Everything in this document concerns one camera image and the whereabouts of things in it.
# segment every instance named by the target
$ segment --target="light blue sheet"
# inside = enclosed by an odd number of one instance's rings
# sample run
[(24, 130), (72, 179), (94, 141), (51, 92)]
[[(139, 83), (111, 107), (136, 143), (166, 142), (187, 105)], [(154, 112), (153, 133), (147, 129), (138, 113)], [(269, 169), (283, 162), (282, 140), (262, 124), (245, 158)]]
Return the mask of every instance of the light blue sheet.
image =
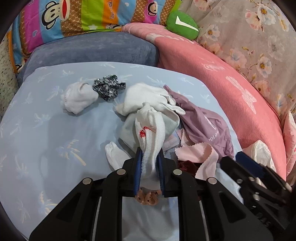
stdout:
[[(88, 62), (42, 67), (22, 84), (0, 124), (0, 200), (8, 216), (24, 236), (33, 229), (84, 177), (106, 177), (112, 168), (104, 147), (114, 141), (128, 150), (118, 135), (124, 122), (113, 105), (99, 99), (81, 114), (65, 113), (60, 95), (77, 81), (116, 74), (127, 88), (144, 82), (185, 95), (195, 105), (217, 112), (229, 126), (235, 153), (241, 151), (229, 120), (208, 88), (196, 78), (150, 66)], [(221, 170), (219, 179), (227, 179)], [(237, 191), (235, 182), (224, 181)], [(161, 199), (154, 207), (135, 199), (123, 200), (124, 240), (178, 240), (176, 198)]]

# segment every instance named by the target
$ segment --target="speckled wall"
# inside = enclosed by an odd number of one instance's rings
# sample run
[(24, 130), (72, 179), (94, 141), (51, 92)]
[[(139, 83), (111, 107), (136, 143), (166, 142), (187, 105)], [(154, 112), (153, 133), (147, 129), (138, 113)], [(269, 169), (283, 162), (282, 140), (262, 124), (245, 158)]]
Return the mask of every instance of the speckled wall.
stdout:
[(18, 85), (9, 59), (5, 37), (0, 44), (0, 121), (17, 90)]

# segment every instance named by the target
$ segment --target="colorful striped pillow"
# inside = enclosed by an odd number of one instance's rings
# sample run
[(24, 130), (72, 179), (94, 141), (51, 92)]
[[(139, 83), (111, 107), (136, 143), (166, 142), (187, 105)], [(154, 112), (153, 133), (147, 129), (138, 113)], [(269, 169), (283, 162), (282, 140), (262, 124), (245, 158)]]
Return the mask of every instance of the colorful striped pillow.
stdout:
[(8, 39), (15, 72), (44, 43), (86, 32), (120, 31), (130, 22), (165, 25), (180, 4), (181, 0), (31, 0), (15, 19)]

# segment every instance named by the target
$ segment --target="white plastic bag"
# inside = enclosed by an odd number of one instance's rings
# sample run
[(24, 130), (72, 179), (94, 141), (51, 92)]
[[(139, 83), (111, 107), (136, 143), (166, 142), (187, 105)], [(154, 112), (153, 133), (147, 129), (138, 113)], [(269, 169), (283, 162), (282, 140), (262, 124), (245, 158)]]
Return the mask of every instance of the white plastic bag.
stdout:
[(256, 161), (259, 164), (268, 166), (276, 172), (274, 162), (271, 158), (271, 153), (267, 145), (261, 140), (256, 141), (252, 145), (243, 149), (243, 152), (246, 153), (250, 158)]

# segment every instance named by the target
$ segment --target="pink cushion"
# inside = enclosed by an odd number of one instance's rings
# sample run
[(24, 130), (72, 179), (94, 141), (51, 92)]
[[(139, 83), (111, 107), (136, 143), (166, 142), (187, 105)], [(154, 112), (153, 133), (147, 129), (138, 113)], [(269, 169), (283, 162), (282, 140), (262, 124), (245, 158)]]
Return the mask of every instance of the pink cushion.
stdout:
[(286, 170), (288, 175), (291, 172), (296, 161), (296, 124), (290, 111), (286, 116), (283, 137), (286, 148)]
[(129, 23), (121, 30), (156, 45), (159, 67), (204, 82), (227, 115), (241, 147), (263, 141), (271, 152), (277, 173), (286, 179), (286, 151), (277, 114), (243, 76), (196, 42), (161, 25)]

